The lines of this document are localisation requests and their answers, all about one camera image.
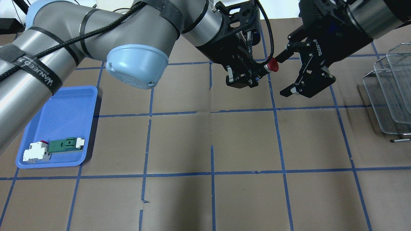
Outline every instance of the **red object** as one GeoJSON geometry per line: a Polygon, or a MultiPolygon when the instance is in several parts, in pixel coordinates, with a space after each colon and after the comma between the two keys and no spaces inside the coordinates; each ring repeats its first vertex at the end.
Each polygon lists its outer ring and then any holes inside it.
{"type": "Polygon", "coordinates": [[[277,72],[279,69],[277,60],[275,60],[275,58],[272,58],[267,64],[267,68],[273,72],[277,72]]]}

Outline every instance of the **green terminal block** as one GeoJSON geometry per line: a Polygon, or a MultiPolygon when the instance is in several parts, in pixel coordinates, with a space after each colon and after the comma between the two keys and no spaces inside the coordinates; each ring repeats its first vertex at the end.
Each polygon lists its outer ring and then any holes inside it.
{"type": "Polygon", "coordinates": [[[48,152],[76,152],[80,151],[84,146],[84,139],[77,137],[68,137],[65,140],[50,141],[48,152]]]}

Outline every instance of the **blue plastic cap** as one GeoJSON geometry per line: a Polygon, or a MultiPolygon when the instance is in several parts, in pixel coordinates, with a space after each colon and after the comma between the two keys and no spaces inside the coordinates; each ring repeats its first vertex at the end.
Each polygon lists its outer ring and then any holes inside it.
{"type": "Polygon", "coordinates": [[[37,13],[41,8],[44,6],[52,3],[52,2],[69,2],[63,0],[38,0],[33,2],[31,6],[28,8],[27,16],[26,16],[26,28],[30,28],[33,26],[34,18],[36,17],[37,13]]]}
{"type": "Polygon", "coordinates": [[[155,87],[169,63],[167,55],[152,46],[118,46],[107,55],[106,70],[114,78],[136,88],[155,87]]]}

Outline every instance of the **black rubber ring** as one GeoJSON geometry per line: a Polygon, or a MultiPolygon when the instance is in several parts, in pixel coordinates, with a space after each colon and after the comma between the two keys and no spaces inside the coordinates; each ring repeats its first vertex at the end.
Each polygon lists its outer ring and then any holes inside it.
{"type": "MultiPolygon", "coordinates": [[[[91,17],[92,14],[94,14],[94,13],[95,13],[96,11],[98,11],[98,10],[99,10],[99,9],[92,9],[92,10],[90,10],[90,11],[84,16],[83,21],[81,22],[81,25],[80,25],[80,36],[84,35],[85,26],[86,26],[86,24],[87,24],[88,19],[91,17]]],[[[80,44],[81,44],[81,48],[83,49],[84,53],[85,53],[88,57],[94,59],[94,58],[91,56],[91,54],[88,52],[87,47],[85,46],[85,40],[84,40],[84,39],[80,41],[80,44]]]]}
{"type": "MultiPolygon", "coordinates": [[[[59,44],[64,43],[64,41],[63,41],[61,38],[59,38],[57,35],[51,33],[51,32],[48,31],[48,30],[45,30],[45,29],[43,29],[43,28],[41,28],[41,27],[32,26],[32,27],[29,28],[29,30],[35,30],[35,31],[41,32],[41,33],[49,36],[50,38],[52,38],[54,41],[58,42],[59,44]]],[[[70,55],[73,57],[73,60],[76,62],[76,66],[78,66],[78,65],[80,64],[79,58],[77,57],[77,55],[76,55],[76,53],[73,51],[73,49],[71,49],[71,47],[69,47],[69,46],[65,47],[65,49],[66,49],[67,52],[70,53],[70,55]]]]}
{"type": "Polygon", "coordinates": [[[182,34],[190,32],[192,29],[194,29],[204,18],[204,15],[206,15],[208,6],[210,4],[209,0],[205,0],[205,6],[203,8],[203,11],[201,12],[200,16],[193,22],[193,24],[189,25],[186,29],[182,30],[182,34]]]}

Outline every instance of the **wire mesh basket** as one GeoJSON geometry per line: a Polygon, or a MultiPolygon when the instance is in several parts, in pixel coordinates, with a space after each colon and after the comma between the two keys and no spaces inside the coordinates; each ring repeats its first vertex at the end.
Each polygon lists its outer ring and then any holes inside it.
{"type": "Polygon", "coordinates": [[[411,134],[411,43],[391,49],[374,63],[363,83],[382,132],[411,134]]]}

